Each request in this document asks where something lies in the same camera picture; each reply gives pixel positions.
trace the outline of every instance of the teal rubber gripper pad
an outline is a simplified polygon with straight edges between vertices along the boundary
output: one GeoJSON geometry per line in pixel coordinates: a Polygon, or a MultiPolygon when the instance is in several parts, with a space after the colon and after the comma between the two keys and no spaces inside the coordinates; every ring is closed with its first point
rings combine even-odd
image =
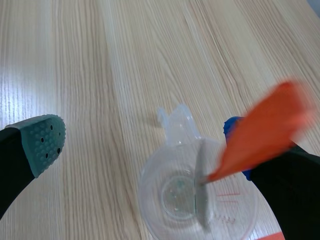
{"type": "Polygon", "coordinates": [[[35,178],[53,164],[65,144],[66,126],[57,115],[32,117],[6,128],[20,130],[22,147],[35,178]]]}
{"type": "Polygon", "coordinates": [[[307,0],[307,2],[320,18],[320,0],[307,0]]]}

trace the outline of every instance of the measuring cup handle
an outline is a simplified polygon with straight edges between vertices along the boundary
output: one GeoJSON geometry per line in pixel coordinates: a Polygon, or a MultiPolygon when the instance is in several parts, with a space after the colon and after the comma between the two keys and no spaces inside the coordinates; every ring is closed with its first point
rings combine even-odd
{"type": "Polygon", "coordinates": [[[192,144],[201,138],[191,112],[184,104],[178,105],[169,116],[160,107],[157,110],[157,118],[164,128],[165,143],[169,146],[192,144]]]}

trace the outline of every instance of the wood grain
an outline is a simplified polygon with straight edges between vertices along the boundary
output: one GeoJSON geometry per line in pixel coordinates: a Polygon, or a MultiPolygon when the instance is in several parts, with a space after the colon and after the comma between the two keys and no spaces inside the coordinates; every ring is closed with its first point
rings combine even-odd
{"type": "MultiPolygon", "coordinates": [[[[304,0],[2,0],[0,128],[58,114],[60,158],[0,221],[3,240],[152,239],[138,181],[164,142],[156,110],[189,106],[224,140],[285,76],[320,103],[320,19],[304,0]]],[[[320,125],[301,145],[320,154],[320,125]]],[[[250,239],[280,230],[259,195],[250,239]]]]}

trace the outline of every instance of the clear plastic measuring cup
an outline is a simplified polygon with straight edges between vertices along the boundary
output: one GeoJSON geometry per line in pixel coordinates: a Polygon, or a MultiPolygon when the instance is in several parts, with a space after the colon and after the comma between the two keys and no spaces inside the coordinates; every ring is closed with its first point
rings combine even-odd
{"type": "Polygon", "coordinates": [[[200,220],[195,203],[197,156],[201,149],[207,175],[217,167],[221,145],[200,136],[185,105],[170,116],[160,108],[158,120],[166,142],[146,162],[138,193],[141,215],[152,236],[158,240],[246,239],[257,214],[254,185],[242,173],[207,184],[207,207],[200,220]]]}

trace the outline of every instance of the orange plastic piece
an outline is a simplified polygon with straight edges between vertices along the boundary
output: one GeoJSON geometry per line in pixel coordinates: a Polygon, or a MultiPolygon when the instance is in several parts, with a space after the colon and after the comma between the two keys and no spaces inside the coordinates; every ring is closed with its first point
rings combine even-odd
{"type": "Polygon", "coordinates": [[[289,79],[279,84],[237,123],[220,166],[207,181],[252,169],[287,151],[310,125],[313,110],[302,83],[289,79]]]}
{"type": "Polygon", "coordinates": [[[282,232],[278,232],[269,236],[265,236],[263,238],[259,238],[258,240],[285,240],[285,236],[282,232]]]}

